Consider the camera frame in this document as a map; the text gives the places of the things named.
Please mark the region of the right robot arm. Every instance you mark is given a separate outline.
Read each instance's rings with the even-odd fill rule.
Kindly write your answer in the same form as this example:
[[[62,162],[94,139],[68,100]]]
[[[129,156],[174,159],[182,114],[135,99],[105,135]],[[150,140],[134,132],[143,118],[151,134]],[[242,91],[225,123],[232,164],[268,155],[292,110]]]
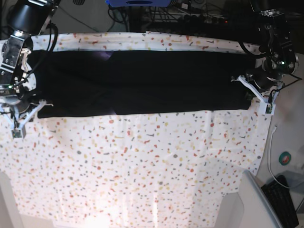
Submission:
[[[46,104],[38,99],[38,91],[28,87],[30,76],[53,52],[58,38],[58,28],[51,23],[60,2],[58,0],[19,0],[15,4],[9,26],[13,32],[4,43],[0,65],[0,113],[10,124],[12,137],[26,136],[26,123]],[[27,60],[33,52],[33,36],[49,29],[49,43],[43,57],[28,67]]]

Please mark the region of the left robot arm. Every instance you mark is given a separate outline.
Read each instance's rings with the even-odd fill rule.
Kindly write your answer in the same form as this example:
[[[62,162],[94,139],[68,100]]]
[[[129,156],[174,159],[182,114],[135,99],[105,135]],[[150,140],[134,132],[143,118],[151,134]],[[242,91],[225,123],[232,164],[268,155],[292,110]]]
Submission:
[[[286,75],[292,76],[298,61],[291,40],[287,13],[301,13],[302,0],[252,0],[252,10],[258,15],[259,30],[265,42],[259,54],[250,52],[240,41],[242,50],[253,59],[263,60],[256,68],[248,69],[236,78],[259,99],[260,114],[274,114],[275,100],[281,90],[287,87],[282,81]]]

